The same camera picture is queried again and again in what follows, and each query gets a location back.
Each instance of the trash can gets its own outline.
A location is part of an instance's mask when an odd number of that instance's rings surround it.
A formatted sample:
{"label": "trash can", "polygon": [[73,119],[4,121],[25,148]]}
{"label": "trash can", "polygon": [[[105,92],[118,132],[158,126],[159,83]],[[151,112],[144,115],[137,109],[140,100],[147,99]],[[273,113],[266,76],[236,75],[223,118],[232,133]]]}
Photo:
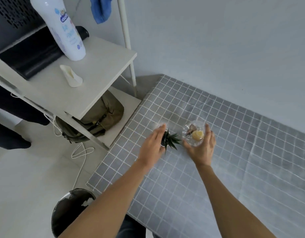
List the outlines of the trash can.
{"label": "trash can", "polygon": [[55,206],[51,217],[54,237],[61,233],[95,200],[86,189],[76,188],[68,192]]}

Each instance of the hand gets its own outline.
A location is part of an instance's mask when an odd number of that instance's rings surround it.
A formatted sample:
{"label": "hand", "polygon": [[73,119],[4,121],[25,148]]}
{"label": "hand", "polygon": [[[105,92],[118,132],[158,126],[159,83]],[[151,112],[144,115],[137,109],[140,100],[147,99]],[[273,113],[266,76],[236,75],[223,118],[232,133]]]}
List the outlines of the hand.
{"label": "hand", "polygon": [[165,152],[165,148],[161,146],[161,140],[165,130],[165,124],[156,128],[140,148],[137,160],[142,162],[148,169],[152,168],[160,159],[162,153]]}
{"label": "hand", "polygon": [[211,131],[210,126],[205,124],[205,137],[197,147],[191,147],[185,140],[183,146],[186,148],[189,156],[194,161],[195,165],[211,166],[214,146],[216,145],[215,134]]}

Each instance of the green backpack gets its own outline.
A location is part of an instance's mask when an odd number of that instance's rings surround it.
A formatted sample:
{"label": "green backpack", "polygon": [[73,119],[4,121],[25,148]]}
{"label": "green backpack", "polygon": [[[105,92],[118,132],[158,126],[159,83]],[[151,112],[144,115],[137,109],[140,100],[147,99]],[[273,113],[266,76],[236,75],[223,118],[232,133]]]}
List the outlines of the green backpack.
{"label": "green backpack", "polygon": [[[73,119],[98,137],[104,135],[105,131],[118,123],[123,114],[123,105],[110,91],[106,91],[81,120],[74,117]],[[62,135],[70,142],[80,143],[89,140],[59,117],[56,117],[56,122],[62,130]]]}

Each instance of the blue towel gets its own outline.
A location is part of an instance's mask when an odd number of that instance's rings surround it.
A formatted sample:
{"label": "blue towel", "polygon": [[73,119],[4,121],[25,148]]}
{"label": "blue towel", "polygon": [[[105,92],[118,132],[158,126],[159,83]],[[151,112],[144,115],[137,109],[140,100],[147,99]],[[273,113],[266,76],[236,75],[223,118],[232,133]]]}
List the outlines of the blue towel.
{"label": "blue towel", "polygon": [[108,20],[111,15],[112,0],[91,0],[91,10],[97,24]]}

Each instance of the jeans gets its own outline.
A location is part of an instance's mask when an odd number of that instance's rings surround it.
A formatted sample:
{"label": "jeans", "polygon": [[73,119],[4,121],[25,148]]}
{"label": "jeans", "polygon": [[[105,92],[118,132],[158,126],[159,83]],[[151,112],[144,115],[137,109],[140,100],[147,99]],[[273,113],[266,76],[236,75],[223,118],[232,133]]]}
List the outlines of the jeans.
{"label": "jeans", "polygon": [[116,238],[145,238],[146,228],[126,215],[123,223],[119,229]]}

